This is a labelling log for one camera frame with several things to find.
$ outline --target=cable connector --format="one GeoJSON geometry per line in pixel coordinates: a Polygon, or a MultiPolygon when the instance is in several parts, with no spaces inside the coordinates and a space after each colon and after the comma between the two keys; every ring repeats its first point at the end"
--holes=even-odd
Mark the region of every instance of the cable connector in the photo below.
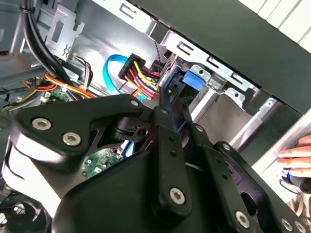
{"type": "Polygon", "coordinates": [[[68,88],[68,84],[65,84],[64,86],[63,86],[63,88],[62,88],[62,92],[67,92],[67,88],[68,88]]]}
{"type": "Polygon", "coordinates": [[[126,63],[124,64],[123,68],[121,69],[119,73],[120,79],[123,79],[126,81],[124,76],[127,75],[130,72],[129,69],[134,66],[134,61],[137,62],[138,67],[140,69],[142,69],[146,64],[145,60],[141,59],[139,56],[132,53],[132,55],[127,59],[126,63]]]}

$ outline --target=black plastic bracket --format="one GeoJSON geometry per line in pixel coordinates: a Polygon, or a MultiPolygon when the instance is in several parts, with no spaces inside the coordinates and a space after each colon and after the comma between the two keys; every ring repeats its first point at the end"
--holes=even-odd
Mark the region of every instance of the black plastic bracket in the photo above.
{"type": "Polygon", "coordinates": [[[226,163],[240,175],[237,184],[238,190],[243,197],[250,197],[255,203],[255,206],[251,206],[253,204],[244,198],[248,211],[257,218],[264,232],[287,232],[282,224],[282,219],[286,219],[292,226],[295,226],[295,222],[301,222],[299,217],[284,204],[229,144],[218,142],[214,148],[224,155],[226,163]]]}

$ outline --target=black panel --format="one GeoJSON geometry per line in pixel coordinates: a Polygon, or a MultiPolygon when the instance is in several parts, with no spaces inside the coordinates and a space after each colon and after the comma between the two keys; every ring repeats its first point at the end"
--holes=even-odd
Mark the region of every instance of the black panel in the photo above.
{"type": "Polygon", "coordinates": [[[237,0],[131,0],[297,111],[311,107],[311,55],[237,0]]]}
{"type": "Polygon", "coordinates": [[[286,105],[278,107],[271,118],[263,123],[253,137],[240,148],[241,156],[252,166],[301,116],[300,113],[286,105]]]}

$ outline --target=metal bracket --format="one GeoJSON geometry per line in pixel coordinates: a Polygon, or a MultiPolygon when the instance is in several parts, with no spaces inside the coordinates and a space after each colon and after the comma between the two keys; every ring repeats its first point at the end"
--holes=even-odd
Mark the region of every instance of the metal bracket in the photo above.
{"type": "Polygon", "coordinates": [[[52,27],[46,39],[46,44],[51,53],[64,61],[68,61],[72,45],[85,25],[81,22],[80,25],[76,26],[75,20],[75,13],[62,5],[58,5],[52,27]]]}
{"type": "Polygon", "coordinates": [[[126,0],[93,0],[138,31],[150,35],[156,26],[155,20],[126,0]]]}

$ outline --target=motherboard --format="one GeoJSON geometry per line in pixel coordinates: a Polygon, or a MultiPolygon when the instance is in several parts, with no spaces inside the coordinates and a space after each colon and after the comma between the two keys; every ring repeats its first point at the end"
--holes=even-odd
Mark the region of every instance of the motherboard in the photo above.
{"type": "Polygon", "coordinates": [[[87,180],[102,171],[112,167],[123,159],[113,148],[103,149],[85,158],[82,165],[82,175],[87,180]]]}

